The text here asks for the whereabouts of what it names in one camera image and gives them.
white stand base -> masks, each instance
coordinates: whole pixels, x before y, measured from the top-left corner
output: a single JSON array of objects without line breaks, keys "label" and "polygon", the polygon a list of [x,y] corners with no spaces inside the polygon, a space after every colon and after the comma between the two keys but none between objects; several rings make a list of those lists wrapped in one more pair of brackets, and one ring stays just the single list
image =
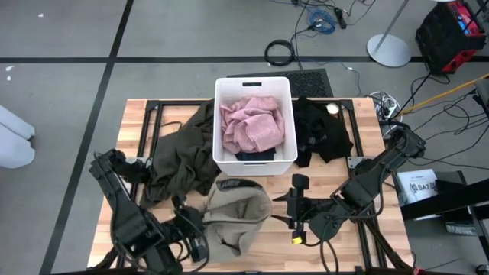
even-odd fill
[{"label": "white stand base", "polygon": [[367,51],[370,56],[378,63],[389,66],[399,67],[408,64],[411,60],[411,51],[404,40],[388,34],[381,46],[375,51],[383,34],[373,36],[367,43]]}]

black floor mat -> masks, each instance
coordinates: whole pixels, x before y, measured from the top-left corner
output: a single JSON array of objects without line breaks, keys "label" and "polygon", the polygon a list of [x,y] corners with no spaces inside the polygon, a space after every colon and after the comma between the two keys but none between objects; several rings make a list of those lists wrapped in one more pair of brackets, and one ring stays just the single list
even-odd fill
[{"label": "black floor mat", "polygon": [[228,77],[285,76],[290,82],[292,97],[304,95],[308,98],[334,97],[325,69],[297,70],[273,73],[251,73]]}]

pink towel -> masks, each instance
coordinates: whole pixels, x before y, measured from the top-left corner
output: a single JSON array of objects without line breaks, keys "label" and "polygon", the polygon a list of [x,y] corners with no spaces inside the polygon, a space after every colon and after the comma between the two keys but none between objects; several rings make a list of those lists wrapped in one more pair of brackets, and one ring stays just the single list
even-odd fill
[{"label": "pink towel", "polygon": [[283,142],[283,117],[273,97],[247,97],[219,108],[222,146],[233,154],[263,152]]}]

black clothing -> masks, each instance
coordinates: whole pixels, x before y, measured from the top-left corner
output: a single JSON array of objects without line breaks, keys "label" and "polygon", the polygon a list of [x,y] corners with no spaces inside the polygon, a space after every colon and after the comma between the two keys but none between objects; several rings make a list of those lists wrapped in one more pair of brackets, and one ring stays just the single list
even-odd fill
[{"label": "black clothing", "polygon": [[348,156],[353,148],[345,125],[328,113],[324,105],[301,96],[293,103],[299,167],[308,167],[312,153],[318,153],[328,163]]},{"label": "black clothing", "polygon": [[214,100],[209,100],[179,131],[158,138],[141,207],[151,207],[191,190],[203,196],[209,194],[221,172],[212,159],[213,118]]}]

white laundry basket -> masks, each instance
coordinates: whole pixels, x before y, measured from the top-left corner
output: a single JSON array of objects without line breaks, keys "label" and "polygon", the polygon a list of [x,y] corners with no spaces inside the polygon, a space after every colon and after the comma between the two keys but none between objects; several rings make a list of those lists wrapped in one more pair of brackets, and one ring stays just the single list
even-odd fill
[{"label": "white laundry basket", "polygon": [[[285,141],[276,146],[274,160],[239,161],[222,146],[221,104],[231,105],[247,96],[273,96],[285,122]],[[273,176],[287,171],[297,158],[289,80],[285,77],[221,78],[215,82],[212,158],[229,176]]]}]

